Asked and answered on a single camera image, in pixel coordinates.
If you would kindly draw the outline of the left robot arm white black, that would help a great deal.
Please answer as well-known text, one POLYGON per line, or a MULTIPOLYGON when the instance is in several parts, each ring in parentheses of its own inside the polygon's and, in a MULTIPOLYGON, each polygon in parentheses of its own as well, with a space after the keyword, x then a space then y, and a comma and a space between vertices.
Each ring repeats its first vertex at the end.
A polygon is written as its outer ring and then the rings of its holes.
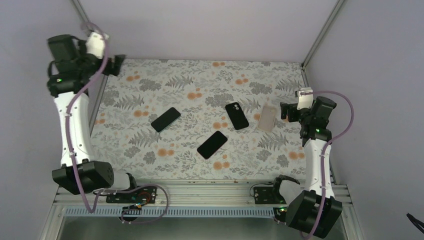
POLYGON ((47 68, 47 88, 59 115, 62 137, 60 168, 52 171, 52 179, 73 195, 110 189, 131 203, 140 191, 135 178, 97 160, 91 143, 87 85, 94 77, 117 76, 126 58, 124 54, 105 55, 108 38, 93 31, 87 40, 70 34, 47 40, 53 56, 47 68))

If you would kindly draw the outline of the phone with beige case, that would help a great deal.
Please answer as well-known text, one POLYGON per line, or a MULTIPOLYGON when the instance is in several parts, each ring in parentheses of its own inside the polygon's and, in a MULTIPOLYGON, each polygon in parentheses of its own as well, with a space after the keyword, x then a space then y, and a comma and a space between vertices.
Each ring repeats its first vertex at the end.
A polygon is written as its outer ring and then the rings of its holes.
POLYGON ((209 159, 216 151, 218 151, 228 138, 220 131, 214 132, 204 143, 198 148, 197 152, 204 158, 209 159))

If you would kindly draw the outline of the aluminium mounting rail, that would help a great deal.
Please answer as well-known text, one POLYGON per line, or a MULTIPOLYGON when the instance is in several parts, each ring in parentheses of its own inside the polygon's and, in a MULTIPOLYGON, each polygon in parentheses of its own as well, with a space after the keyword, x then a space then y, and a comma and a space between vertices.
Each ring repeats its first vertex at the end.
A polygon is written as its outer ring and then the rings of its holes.
MULTIPOLYGON (((165 189, 169 198, 170 207, 251 207, 255 201, 251 186, 264 180, 154 180, 153 182, 165 189)), ((335 199, 343 206, 353 206, 352 199, 346 185, 333 185, 335 199)), ((67 193, 59 187, 53 200, 53 205, 83 206, 79 195, 67 193)), ((162 190, 157 190, 155 203, 147 206, 164 207, 166 197, 162 190)))

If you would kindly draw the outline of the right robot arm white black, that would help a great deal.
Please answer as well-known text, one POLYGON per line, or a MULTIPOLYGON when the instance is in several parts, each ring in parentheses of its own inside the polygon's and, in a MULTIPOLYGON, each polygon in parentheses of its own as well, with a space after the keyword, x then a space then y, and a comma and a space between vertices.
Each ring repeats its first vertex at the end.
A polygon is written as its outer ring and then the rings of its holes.
POLYGON ((333 137, 327 129, 336 106, 333 100, 323 96, 309 103, 280 103, 281 118, 301 125, 299 135, 305 151, 306 180, 301 189, 298 180, 279 175, 270 191, 274 202, 288 205, 283 217, 288 227, 321 239, 328 235, 342 213, 342 203, 335 199, 330 179, 333 137))

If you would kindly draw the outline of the black phone case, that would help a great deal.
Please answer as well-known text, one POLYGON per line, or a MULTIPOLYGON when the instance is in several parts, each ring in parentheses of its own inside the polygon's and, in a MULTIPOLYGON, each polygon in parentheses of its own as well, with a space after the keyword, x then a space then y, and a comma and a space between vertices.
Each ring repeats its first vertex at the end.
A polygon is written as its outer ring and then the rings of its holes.
POLYGON ((229 103, 224 108, 235 130, 242 130, 249 126, 249 122, 238 102, 229 103))

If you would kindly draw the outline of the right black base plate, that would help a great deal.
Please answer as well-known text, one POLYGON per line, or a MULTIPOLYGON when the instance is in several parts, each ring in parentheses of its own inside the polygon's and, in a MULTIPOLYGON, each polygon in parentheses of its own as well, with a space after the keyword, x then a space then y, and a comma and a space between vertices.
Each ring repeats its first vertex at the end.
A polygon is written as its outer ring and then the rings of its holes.
POLYGON ((249 194, 254 198, 256 205, 286 204, 284 198, 273 186, 254 185, 250 188, 249 194))

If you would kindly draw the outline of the floral patterned table mat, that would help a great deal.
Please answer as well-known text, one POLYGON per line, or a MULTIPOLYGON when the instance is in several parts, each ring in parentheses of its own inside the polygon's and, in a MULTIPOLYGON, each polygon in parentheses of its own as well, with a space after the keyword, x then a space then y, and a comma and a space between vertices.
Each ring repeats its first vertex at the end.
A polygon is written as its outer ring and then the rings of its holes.
POLYGON ((305 85, 292 62, 128 59, 108 78, 91 143, 95 156, 137 179, 271 180, 306 178, 300 125, 276 117, 257 128, 264 105, 296 102, 305 85), (238 102, 249 126, 235 130, 225 106, 238 102), (174 107, 162 132, 151 123, 174 107), (227 142, 209 159, 197 148, 220 131, 227 142))

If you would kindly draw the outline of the black object at edge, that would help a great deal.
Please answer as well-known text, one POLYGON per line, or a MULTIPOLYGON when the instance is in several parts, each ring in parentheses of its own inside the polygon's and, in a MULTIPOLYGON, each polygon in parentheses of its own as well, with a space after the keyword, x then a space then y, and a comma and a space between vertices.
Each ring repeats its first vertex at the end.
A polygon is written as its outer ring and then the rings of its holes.
POLYGON ((408 220, 421 232, 424 234, 424 223, 419 219, 415 218, 412 214, 407 213, 406 217, 408 220))

